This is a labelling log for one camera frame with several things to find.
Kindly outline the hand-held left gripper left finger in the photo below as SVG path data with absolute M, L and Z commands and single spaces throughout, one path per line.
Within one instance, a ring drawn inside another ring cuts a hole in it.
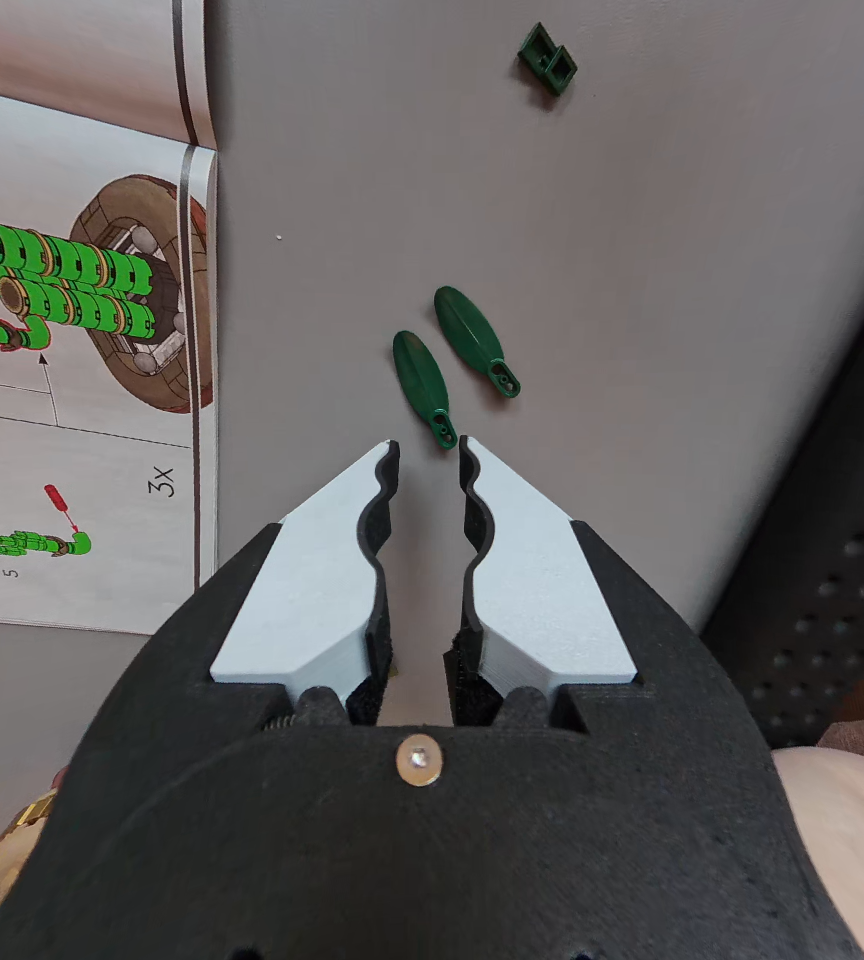
M 332 690 L 351 723 L 378 721 L 392 664 L 386 578 L 401 450 L 384 440 L 278 524 L 210 667 L 213 681 Z

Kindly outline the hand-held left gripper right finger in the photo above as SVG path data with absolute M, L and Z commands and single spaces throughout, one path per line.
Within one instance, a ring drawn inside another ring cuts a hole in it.
M 513 690 L 623 687 L 638 669 L 563 509 L 479 440 L 459 441 L 461 623 L 443 656 L 456 726 L 489 726 Z

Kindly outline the dark green lego leaf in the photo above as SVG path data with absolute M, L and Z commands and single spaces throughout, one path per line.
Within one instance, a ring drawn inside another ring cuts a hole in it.
M 521 383 L 506 363 L 496 331 L 479 308 L 456 288 L 441 286 L 434 294 L 434 310 L 445 339 L 462 361 L 487 377 L 501 396 L 516 398 Z
M 450 419 L 450 398 L 441 370 L 422 339 L 400 330 L 392 339 L 392 357 L 398 381 L 414 412 L 430 428 L 437 444 L 451 450 L 458 434 Z

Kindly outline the person's left forearm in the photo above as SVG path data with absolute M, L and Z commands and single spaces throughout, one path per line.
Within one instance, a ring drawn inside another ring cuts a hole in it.
M 864 756 L 775 750 L 798 832 L 834 906 L 864 951 Z

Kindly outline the open lego instruction booklet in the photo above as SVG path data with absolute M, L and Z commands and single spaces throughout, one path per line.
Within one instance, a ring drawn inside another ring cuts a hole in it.
M 215 570 L 206 12 L 0 2 L 0 622 L 149 635 Z

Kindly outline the small dark green lego piece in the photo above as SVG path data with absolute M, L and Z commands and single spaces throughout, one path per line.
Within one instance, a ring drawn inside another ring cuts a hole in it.
M 517 57 L 554 97 L 566 92 L 578 71 L 578 65 L 568 49 L 556 44 L 540 21 L 534 24 L 522 41 Z

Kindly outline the black perforated mat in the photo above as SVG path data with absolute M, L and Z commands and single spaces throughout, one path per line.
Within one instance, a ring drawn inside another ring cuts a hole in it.
M 771 749 L 864 675 L 864 321 L 702 629 Z

